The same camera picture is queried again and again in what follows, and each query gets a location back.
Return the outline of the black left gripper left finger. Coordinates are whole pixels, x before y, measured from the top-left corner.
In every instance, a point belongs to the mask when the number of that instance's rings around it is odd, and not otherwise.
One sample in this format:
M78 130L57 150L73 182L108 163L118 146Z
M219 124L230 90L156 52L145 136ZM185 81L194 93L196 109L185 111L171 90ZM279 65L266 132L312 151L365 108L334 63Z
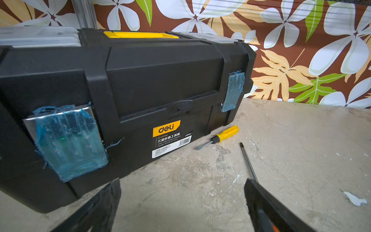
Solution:
M120 180L108 183L80 209L53 229L54 232L112 231L121 197Z

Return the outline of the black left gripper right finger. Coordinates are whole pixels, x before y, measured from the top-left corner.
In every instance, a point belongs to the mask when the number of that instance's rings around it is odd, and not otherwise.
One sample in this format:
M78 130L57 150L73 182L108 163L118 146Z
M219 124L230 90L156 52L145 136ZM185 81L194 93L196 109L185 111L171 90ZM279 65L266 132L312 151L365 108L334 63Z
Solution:
M248 179L244 194L256 232L313 232L314 229L292 213L257 181Z

